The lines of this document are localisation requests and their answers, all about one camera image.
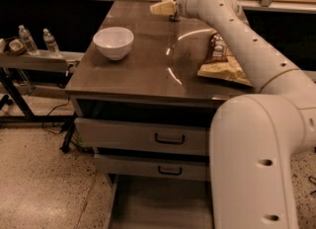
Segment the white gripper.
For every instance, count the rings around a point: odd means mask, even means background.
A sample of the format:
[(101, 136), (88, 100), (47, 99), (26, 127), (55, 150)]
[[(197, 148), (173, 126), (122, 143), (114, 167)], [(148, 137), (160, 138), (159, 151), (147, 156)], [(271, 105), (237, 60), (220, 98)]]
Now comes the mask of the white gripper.
[(150, 12), (153, 15), (170, 16), (177, 14), (181, 17), (188, 18), (189, 12), (187, 11), (188, 0), (165, 0), (155, 3), (150, 6)]

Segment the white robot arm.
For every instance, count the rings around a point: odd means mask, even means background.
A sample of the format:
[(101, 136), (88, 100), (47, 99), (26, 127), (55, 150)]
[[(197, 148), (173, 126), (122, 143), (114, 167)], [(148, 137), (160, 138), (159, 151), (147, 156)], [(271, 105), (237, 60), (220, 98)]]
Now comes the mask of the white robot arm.
[(255, 90), (226, 101), (211, 123), (215, 229), (299, 229), (290, 158), (316, 145), (316, 84), (246, 24), (237, 0), (166, 0), (150, 10), (216, 29)]

